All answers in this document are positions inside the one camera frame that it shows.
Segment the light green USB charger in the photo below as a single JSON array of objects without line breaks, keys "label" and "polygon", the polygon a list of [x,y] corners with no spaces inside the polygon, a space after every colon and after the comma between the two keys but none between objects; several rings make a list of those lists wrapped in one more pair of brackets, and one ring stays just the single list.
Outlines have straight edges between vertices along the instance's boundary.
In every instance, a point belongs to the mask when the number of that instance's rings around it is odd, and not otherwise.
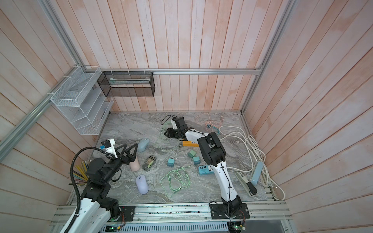
[{"label": "light green USB charger", "polygon": [[193,158],[193,157],[195,157],[196,156],[196,154],[197,154],[197,152],[196,151],[194,151],[194,150],[190,150],[188,153],[187,153],[187,155],[188,155],[188,157],[190,157],[190,158]]}]

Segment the light blue mouse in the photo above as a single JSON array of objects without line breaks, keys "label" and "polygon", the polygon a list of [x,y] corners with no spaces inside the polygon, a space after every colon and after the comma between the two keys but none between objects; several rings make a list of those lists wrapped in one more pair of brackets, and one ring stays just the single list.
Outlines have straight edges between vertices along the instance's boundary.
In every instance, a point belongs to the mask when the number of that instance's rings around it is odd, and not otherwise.
[{"label": "light blue mouse", "polygon": [[139,142],[138,142],[138,149],[137,151],[138,152],[144,152],[147,148],[147,146],[149,145],[150,143],[150,140],[148,138],[142,138]]}]

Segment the blue power strip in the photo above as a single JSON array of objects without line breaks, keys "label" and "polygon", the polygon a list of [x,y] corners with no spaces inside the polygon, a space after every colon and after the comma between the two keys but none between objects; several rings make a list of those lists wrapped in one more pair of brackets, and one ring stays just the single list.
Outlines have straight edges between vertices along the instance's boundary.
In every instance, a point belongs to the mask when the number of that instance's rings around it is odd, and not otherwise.
[{"label": "blue power strip", "polygon": [[210,165],[203,165],[198,167],[198,172],[200,175],[210,175],[213,174],[214,171],[212,169],[212,166]]}]

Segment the pink mouse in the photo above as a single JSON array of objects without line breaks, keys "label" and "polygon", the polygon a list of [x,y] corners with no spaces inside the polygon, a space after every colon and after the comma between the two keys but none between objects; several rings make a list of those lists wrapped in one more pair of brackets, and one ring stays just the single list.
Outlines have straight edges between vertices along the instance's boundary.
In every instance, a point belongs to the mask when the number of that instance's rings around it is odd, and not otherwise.
[{"label": "pink mouse", "polygon": [[141,168],[138,158],[136,158],[133,162],[131,162],[129,166],[132,172],[139,171]]}]

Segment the camouflage green device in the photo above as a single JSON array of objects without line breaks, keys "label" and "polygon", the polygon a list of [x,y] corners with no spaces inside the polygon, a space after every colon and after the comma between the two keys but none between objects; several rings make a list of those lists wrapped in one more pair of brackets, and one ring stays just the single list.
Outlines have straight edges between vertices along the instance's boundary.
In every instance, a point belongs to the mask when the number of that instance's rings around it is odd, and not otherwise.
[{"label": "camouflage green device", "polygon": [[151,169],[151,167],[154,165],[156,161],[156,157],[155,156],[149,156],[145,162],[143,163],[142,165],[142,169],[145,170],[145,171],[148,171]]}]

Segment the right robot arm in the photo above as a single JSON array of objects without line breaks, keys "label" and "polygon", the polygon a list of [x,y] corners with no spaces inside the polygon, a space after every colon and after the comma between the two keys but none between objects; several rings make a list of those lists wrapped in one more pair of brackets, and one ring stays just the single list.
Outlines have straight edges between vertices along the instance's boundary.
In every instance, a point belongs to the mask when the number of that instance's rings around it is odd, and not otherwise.
[{"label": "right robot arm", "polygon": [[226,165],[226,150],[215,132],[203,133],[192,127],[188,127],[184,117],[173,116],[172,127],[168,128],[164,135],[180,141],[190,141],[198,144],[202,157],[217,178],[224,213],[231,218],[239,213],[242,208],[242,201],[236,192]]}]

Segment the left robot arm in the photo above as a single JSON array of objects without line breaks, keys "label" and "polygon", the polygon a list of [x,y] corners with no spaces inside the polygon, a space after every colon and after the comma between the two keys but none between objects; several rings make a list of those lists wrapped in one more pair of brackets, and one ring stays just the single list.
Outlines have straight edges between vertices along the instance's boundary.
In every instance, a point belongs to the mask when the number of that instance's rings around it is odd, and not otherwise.
[{"label": "left robot arm", "polygon": [[[74,188],[77,205],[75,212],[71,215],[62,233],[98,233],[111,219],[119,220],[117,230],[125,226],[126,222],[133,221],[134,206],[120,208],[117,199],[107,196],[110,191],[110,182],[116,182],[113,177],[117,172],[121,172],[122,165],[129,165],[137,158],[138,144],[127,147],[123,144],[114,148],[114,153],[109,153],[104,148],[85,147],[79,150],[74,156],[71,168],[71,182]],[[78,186],[73,177],[73,168],[76,159],[86,150],[96,150],[104,154],[109,162],[102,158],[96,158],[88,166],[87,184],[80,194]]]}]

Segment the teal USB charger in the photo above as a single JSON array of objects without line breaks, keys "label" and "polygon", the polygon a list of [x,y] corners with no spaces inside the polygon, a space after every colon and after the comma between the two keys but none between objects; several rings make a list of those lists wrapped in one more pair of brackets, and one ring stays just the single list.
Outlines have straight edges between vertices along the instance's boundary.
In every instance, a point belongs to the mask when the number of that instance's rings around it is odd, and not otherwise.
[{"label": "teal USB charger", "polygon": [[201,163],[200,157],[199,156],[194,156],[193,157],[193,163],[195,165],[199,165]]}]

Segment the lavender wireless mouse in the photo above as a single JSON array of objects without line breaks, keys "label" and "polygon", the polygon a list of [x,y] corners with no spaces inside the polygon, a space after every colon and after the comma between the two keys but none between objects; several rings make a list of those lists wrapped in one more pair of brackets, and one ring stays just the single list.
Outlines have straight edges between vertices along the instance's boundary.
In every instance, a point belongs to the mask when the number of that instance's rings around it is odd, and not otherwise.
[{"label": "lavender wireless mouse", "polygon": [[145,175],[139,175],[136,177],[136,185],[140,194],[145,195],[149,192],[149,185]]}]

